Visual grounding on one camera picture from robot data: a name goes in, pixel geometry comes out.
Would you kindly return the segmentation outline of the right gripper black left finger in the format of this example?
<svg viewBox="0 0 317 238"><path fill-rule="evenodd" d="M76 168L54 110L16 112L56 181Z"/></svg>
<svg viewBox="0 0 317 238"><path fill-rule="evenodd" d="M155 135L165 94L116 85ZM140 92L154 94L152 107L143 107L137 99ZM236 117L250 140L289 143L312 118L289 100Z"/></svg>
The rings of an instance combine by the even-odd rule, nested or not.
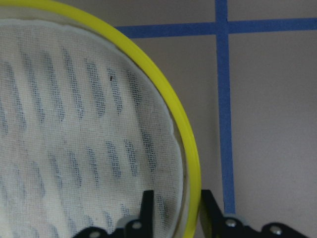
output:
<svg viewBox="0 0 317 238"><path fill-rule="evenodd" d="M154 191L143 192L139 215L125 216L117 222L117 238L152 238Z"/></svg>

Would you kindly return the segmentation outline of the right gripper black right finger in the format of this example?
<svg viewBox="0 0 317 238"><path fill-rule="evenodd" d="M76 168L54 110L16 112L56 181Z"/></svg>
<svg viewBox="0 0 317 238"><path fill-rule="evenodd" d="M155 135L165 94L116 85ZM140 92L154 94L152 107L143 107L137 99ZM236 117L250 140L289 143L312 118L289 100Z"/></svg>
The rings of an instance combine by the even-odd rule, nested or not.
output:
<svg viewBox="0 0 317 238"><path fill-rule="evenodd" d="M212 192L201 191L200 223L205 238L244 238L244 225L233 216L225 216Z"/></svg>

